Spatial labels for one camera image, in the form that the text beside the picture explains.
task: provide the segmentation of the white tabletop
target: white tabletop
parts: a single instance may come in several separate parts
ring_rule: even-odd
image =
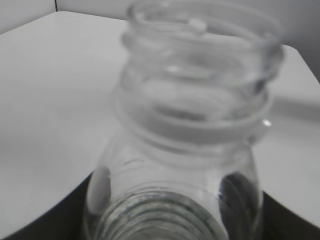
[[[125,25],[55,12],[0,35],[0,239],[94,170],[114,131],[108,92],[126,60]],[[320,106],[317,80],[295,49],[284,49],[276,95]],[[320,123],[285,114],[273,123],[254,150],[262,188],[320,227]]]

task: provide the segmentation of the bottle rim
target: bottle rim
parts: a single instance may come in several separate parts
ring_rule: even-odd
[[[232,35],[225,35],[227,37],[246,38],[248,35],[256,35],[259,39],[250,37],[249,39],[246,39],[248,40],[248,45],[237,45],[235,48],[230,48],[229,44],[224,45],[223,42],[222,44],[217,44],[216,41],[203,41],[203,39],[199,37],[177,36],[172,34],[172,32],[175,32],[174,30],[169,33],[159,30],[154,24],[150,24],[152,23],[151,21],[148,21],[147,16],[152,16],[152,11],[156,10],[156,13],[164,14],[165,17],[165,14],[173,7],[176,7],[179,11],[185,11],[191,21],[194,20],[192,17],[193,14],[199,15],[202,14],[201,11],[204,11],[206,17],[212,18],[212,22],[217,25],[222,24],[222,28],[229,28],[232,26]],[[239,20],[239,22],[242,22],[243,18],[251,18],[250,21],[255,21],[253,21],[251,29],[249,27],[243,27],[238,24],[238,22],[222,19],[221,16],[214,16],[214,14],[220,10],[226,12],[232,18],[238,17],[237,20]],[[229,52],[263,51],[278,47],[282,39],[281,33],[283,32],[280,23],[271,16],[256,9],[220,0],[138,0],[129,6],[127,18],[129,20],[130,28],[139,35],[147,36],[148,38],[153,38],[155,40],[162,39],[182,48],[189,48],[190,45],[192,45],[192,47],[209,47],[213,50],[221,51],[225,46],[225,49]],[[194,25],[201,24],[203,24],[203,22],[194,23]],[[263,28],[266,30],[263,35],[261,32],[257,32],[257,29]]]

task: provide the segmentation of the white wall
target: white wall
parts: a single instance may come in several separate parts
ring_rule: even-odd
[[[0,0],[0,34],[55,11],[55,0]]]
[[[58,11],[124,19],[134,0],[57,0]],[[224,0],[259,9],[284,26],[284,44],[296,48],[320,80],[320,0]]]

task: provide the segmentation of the bottle mouth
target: bottle mouth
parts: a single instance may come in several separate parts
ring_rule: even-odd
[[[200,48],[241,52],[268,49],[281,40],[281,27],[274,19],[222,1],[139,0],[127,15],[140,34],[181,47],[198,43]]]

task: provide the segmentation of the clear glass jar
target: clear glass jar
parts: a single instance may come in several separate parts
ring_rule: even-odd
[[[114,90],[119,133],[88,191],[86,240],[257,240],[250,140],[283,52],[276,22],[224,2],[143,0]]]

